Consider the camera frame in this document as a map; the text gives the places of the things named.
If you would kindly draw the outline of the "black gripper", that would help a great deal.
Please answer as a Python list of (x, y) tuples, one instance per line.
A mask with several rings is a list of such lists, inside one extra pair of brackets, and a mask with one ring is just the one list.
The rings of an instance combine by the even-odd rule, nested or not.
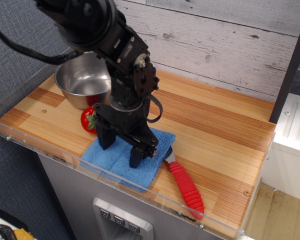
[(99, 145), (103, 150), (122, 138), (133, 146), (130, 151), (129, 166), (137, 168), (146, 157), (157, 154), (158, 139), (148, 126), (150, 100), (146, 99), (140, 107), (132, 111), (119, 111), (111, 105), (95, 103), (95, 130)]

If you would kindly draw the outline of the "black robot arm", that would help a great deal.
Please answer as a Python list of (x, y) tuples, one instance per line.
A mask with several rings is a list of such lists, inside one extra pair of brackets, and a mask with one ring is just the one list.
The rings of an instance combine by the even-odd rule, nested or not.
[(150, 130), (150, 104), (159, 78), (147, 44), (127, 25), (112, 0), (39, 0), (37, 7), (56, 23), (75, 51), (94, 52), (105, 60), (111, 77), (108, 104), (95, 103), (95, 129), (103, 149), (117, 137), (132, 145), (129, 165), (136, 168), (157, 153)]

